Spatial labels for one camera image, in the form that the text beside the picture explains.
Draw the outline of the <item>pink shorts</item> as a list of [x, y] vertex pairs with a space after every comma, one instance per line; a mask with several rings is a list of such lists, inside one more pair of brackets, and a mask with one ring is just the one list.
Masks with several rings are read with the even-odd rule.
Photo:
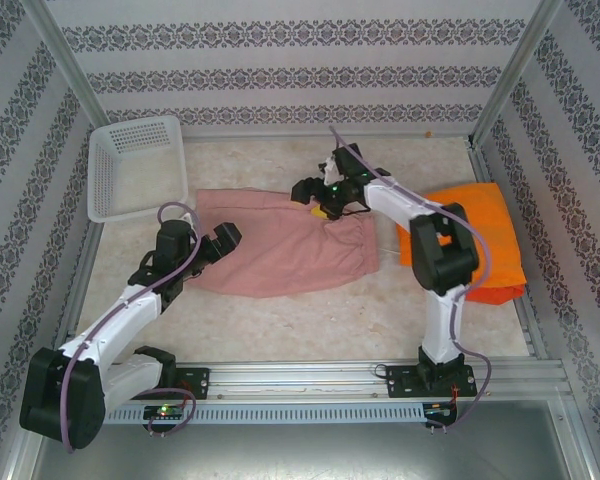
[[314, 215], [314, 206], [271, 191], [198, 190], [196, 210], [204, 232], [212, 235], [217, 225], [229, 222], [242, 239], [191, 284], [223, 295], [271, 298], [332, 289], [377, 272], [373, 216], [330, 221]]

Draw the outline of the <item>orange shorts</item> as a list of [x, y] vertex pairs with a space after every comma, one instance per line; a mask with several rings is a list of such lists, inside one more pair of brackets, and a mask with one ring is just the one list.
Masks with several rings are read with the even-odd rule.
[[465, 210], [468, 222], [486, 241], [491, 254], [491, 270], [480, 287], [526, 285], [519, 244], [497, 184], [459, 185], [428, 193], [425, 198], [442, 205], [460, 204]]

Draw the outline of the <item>red-orange shorts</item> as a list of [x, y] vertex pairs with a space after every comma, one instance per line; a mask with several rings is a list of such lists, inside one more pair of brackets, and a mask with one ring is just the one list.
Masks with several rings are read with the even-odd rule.
[[469, 292], [466, 295], [466, 300], [486, 305], [502, 305], [520, 298], [524, 291], [524, 284], [505, 287], [480, 287]]

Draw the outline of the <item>white plastic basket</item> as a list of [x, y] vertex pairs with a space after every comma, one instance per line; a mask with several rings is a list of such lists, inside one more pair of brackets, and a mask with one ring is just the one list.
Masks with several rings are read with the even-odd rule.
[[171, 115], [99, 127], [89, 140], [87, 212], [95, 223], [154, 215], [189, 196], [181, 124]]

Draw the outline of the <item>grey metal tray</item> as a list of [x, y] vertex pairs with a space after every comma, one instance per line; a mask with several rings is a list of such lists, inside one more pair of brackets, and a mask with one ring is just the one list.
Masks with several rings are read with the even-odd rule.
[[600, 480], [562, 402], [485, 402], [447, 432], [416, 423], [197, 425], [153, 439], [106, 426], [32, 480]]

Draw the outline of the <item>left aluminium side rail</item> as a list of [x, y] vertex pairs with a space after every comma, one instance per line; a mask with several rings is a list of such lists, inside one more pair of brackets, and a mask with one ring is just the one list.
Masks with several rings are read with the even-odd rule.
[[54, 342], [55, 348], [60, 347], [76, 334], [102, 231], [103, 225], [99, 223], [91, 223], [86, 231], [69, 295], [62, 310], [63, 315]]

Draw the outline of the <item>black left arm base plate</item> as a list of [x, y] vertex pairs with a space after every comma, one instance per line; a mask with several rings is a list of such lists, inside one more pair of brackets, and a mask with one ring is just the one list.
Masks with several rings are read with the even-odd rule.
[[208, 368], [176, 368], [174, 386], [193, 393], [197, 400], [206, 400], [210, 386], [210, 373]]

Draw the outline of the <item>aluminium mounting rail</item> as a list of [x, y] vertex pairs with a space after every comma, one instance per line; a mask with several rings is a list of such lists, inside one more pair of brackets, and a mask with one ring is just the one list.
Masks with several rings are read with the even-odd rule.
[[[483, 400], [546, 400], [570, 396], [560, 360], [504, 357], [492, 361], [492, 374], [471, 361]], [[376, 361], [209, 363], [207, 400], [225, 402], [387, 401], [389, 387]]]

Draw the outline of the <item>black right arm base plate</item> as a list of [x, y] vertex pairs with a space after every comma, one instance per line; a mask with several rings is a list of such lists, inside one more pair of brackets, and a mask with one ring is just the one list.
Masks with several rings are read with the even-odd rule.
[[413, 365], [389, 366], [386, 375], [390, 398], [451, 397], [454, 392], [469, 398], [478, 391], [473, 369], [468, 365], [430, 381], [425, 381]]

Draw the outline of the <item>right aluminium frame post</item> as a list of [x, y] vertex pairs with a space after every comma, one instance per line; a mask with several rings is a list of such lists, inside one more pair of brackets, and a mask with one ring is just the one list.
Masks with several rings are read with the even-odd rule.
[[551, 25], [563, 0], [540, 0], [495, 89], [489, 97], [471, 134], [468, 145], [475, 149], [489, 133], [507, 98], [529, 63], [537, 44]]

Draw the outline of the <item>aluminium frame post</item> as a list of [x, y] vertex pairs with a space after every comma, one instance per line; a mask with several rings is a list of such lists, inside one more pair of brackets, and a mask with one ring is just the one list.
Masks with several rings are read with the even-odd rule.
[[20, 0], [27, 16], [52, 54], [64, 79], [71, 87], [91, 124], [103, 127], [110, 124], [105, 109], [100, 104], [86, 73], [80, 66], [74, 52], [66, 40], [62, 29], [56, 23], [45, 0]]
[[471, 134], [468, 145], [475, 149], [489, 133], [507, 98], [529, 63], [537, 44], [551, 25], [563, 0], [540, 0], [495, 89], [489, 97]]

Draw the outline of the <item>left aluminium frame post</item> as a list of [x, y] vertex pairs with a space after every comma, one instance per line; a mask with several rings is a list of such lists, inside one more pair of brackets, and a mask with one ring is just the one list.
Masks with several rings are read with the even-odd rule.
[[64, 79], [71, 87], [91, 124], [103, 127], [110, 124], [105, 109], [100, 104], [86, 73], [80, 66], [74, 52], [66, 40], [62, 29], [56, 23], [45, 0], [20, 0], [27, 16], [52, 54]]

